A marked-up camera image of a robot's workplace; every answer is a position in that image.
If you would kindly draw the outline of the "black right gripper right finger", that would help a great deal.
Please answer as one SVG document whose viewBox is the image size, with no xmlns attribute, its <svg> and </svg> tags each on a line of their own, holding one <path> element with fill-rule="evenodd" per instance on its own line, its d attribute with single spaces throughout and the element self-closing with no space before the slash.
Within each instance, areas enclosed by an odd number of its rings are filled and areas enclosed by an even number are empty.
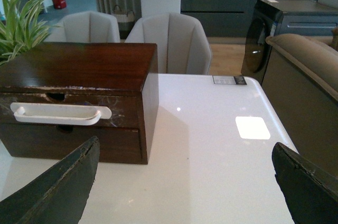
<svg viewBox="0 0 338 224">
<path fill-rule="evenodd" d="M 294 223 L 337 223 L 337 178 L 280 142 L 271 158 Z"/>
</svg>

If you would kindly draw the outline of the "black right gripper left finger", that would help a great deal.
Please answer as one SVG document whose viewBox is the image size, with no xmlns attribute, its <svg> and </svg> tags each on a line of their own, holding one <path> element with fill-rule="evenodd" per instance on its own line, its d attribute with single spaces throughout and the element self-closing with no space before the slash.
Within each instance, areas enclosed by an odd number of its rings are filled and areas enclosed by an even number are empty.
<svg viewBox="0 0 338 224">
<path fill-rule="evenodd" d="M 1 201 L 1 223 L 78 223 L 95 181 L 100 143 L 92 137 Z"/>
</svg>

